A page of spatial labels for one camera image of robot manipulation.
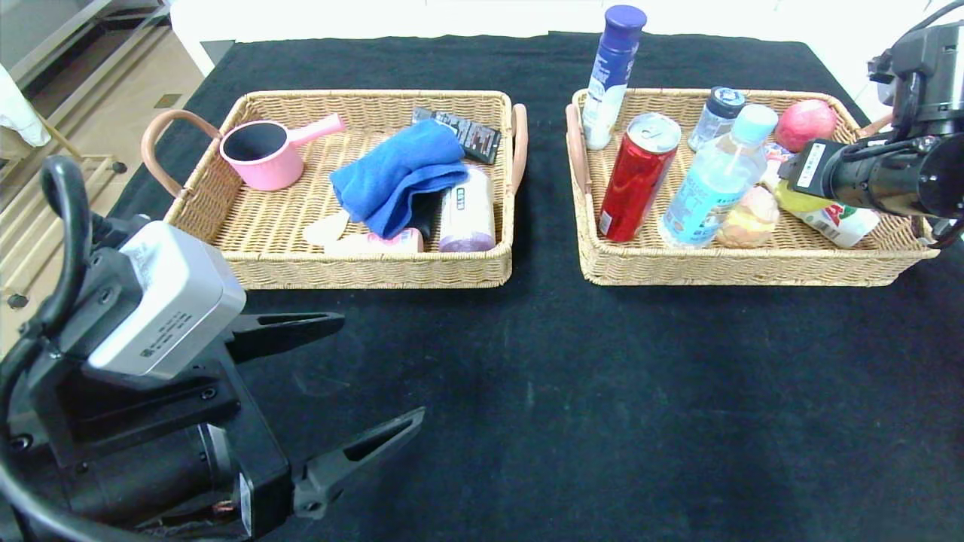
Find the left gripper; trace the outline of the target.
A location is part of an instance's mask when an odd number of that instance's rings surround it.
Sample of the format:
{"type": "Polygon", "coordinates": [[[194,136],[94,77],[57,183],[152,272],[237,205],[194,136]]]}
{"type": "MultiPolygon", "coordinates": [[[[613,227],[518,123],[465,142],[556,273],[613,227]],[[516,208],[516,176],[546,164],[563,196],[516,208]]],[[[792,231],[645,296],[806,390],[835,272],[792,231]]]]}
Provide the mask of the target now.
{"type": "Polygon", "coordinates": [[[323,519],[355,481],[419,434],[425,408],[310,457],[291,481],[289,460],[236,364],[317,342],[344,324],[335,312],[241,315],[227,329],[226,347],[207,347],[165,385],[131,390],[85,374],[68,381],[63,497],[70,510],[189,541],[252,541],[282,525],[291,509],[323,519]]]}

